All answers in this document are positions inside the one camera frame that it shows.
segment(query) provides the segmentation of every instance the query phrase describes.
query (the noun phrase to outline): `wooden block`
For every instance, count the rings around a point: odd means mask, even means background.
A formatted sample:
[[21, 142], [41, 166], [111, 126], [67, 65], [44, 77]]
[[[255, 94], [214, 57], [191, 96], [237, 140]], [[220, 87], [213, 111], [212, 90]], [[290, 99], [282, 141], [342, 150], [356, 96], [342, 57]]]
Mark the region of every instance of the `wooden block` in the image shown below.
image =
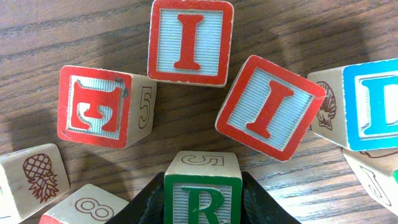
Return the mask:
[[225, 86], [234, 8], [226, 1], [155, 0], [148, 76], [159, 82]]
[[165, 224], [239, 223], [242, 175], [235, 154], [180, 151], [164, 183]]
[[156, 82], [96, 68], [61, 69], [58, 136], [66, 141], [125, 148], [150, 134]]
[[44, 144], [0, 157], [0, 223], [19, 223], [69, 190], [58, 147]]
[[398, 215], [398, 149], [342, 151], [369, 196]]
[[276, 64], [250, 56], [216, 120], [216, 129], [280, 161], [289, 160], [325, 90]]
[[92, 184], [86, 184], [46, 212], [39, 224], [106, 223], [127, 204], [126, 200]]
[[312, 131], [352, 151], [398, 147], [398, 59], [308, 75], [327, 91]]

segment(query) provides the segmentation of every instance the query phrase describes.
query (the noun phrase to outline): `wooden table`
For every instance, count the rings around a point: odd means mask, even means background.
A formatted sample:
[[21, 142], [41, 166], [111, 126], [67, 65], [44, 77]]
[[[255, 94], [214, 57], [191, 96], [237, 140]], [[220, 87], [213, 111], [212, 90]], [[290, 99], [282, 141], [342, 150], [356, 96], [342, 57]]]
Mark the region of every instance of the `wooden table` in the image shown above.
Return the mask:
[[[57, 137], [59, 71], [80, 65], [146, 74], [152, 1], [0, 0], [0, 153], [54, 142], [73, 190], [92, 183], [132, 200], [178, 151], [234, 152], [241, 169], [302, 223], [398, 223], [367, 195], [339, 147], [311, 131], [293, 159], [277, 162], [214, 129], [232, 81], [252, 54], [303, 76], [397, 57], [398, 2], [231, 2], [235, 23], [227, 86], [160, 83], [153, 133], [114, 150]], [[51, 206], [23, 223], [38, 223]]]

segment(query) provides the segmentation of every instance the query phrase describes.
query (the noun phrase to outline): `red block border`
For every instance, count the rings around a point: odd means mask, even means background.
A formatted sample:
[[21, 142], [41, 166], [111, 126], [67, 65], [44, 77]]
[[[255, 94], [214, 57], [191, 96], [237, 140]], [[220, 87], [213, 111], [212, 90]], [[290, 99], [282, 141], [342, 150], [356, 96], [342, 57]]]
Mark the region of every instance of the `red block border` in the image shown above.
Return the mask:
[[111, 148], [122, 149], [126, 147], [127, 143], [127, 126], [130, 110], [131, 94], [124, 97], [123, 108], [121, 114], [121, 128], [119, 139], [110, 139], [92, 134], [78, 133], [69, 131], [67, 129], [68, 116], [68, 102], [69, 102], [69, 87], [71, 76], [78, 75], [82, 77], [98, 78], [103, 80], [115, 81], [115, 79], [123, 79], [125, 87], [129, 88], [129, 93], [132, 93], [132, 76], [126, 73], [114, 72], [109, 70], [102, 70], [97, 68], [85, 68], [75, 66], [64, 66], [60, 74], [60, 90], [58, 99], [58, 127], [57, 134], [60, 139], [66, 141], [73, 141], [85, 144], [92, 144], [97, 146], [105, 146]]
[[[304, 117], [301, 122], [299, 122], [297, 129], [294, 131], [292, 138], [287, 143], [283, 151], [280, 151], [227, 123], [256, 68], [260, 68], [265, 72], [273, 74], [274, 76], [279, 77], [280, 79], [283, 79], [284, 81], [291, 83], [314, 96], [308, 110], [305, 112]], [[272, 62], [264, 60], [261, 57], [252, 55], [245, 62], [239, 77], [236, 78], [236, 81], [227, 96], [224, 107], [221, 109], [220, 115], [216, 121], [216, 129], [255, 150], [263, 152], [264, 154], [280, 161], [287, 161], [293, 156], [297, 146], [304, 137], [307, 128], [311, 125], [312, 120], [317, 115], [325, 95], [325, 90], [310, 80], [296, 75]]]
[[[181, 73], [158, 72], [157, 57], [160, 32], [161, 9], [198, 9], [207, 11], [223, 11], [221, 32], [220, 59], [218, 74], [215, 77], [206, 75], [189, 75]], [[226, 1], [192, 1], [192, 0], [156, 0], [152, 5], [152, 18], [150, 21], [148, 77], [157, 81], [183, 82], [192, 85], [224, 86], [227, 81], [229, 55], [231, 51], [232, 26], [234, 8]]]

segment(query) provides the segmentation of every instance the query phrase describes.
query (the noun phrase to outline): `number 8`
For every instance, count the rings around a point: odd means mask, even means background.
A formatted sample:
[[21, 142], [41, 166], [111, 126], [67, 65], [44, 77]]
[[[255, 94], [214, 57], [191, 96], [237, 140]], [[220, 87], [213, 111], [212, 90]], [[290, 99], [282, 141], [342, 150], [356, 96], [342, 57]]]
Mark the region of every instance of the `number 8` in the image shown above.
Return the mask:
[[81, 213], [89, 213], [91, 217], [98, 221], [108, 221], [113, 215], [113, 209], [107, 205], [100, 205], [93, 198], [81, 198], [75, 204], [76, 209]]

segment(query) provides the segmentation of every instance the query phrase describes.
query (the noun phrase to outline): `blue block border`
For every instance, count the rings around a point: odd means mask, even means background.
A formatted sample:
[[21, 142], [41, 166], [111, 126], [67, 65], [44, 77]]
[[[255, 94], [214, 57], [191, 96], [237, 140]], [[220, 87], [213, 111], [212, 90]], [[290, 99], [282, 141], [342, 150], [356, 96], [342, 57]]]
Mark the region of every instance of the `blue block border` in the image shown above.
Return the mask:
[[349, 147], [353, 151], [398, 147], [398, 137], [361, 140], [356, 109], [355, 77], [382, 72], [398, 71], [398, 59], [347, 66], [343, 71], [344, 98], [346, 107]]

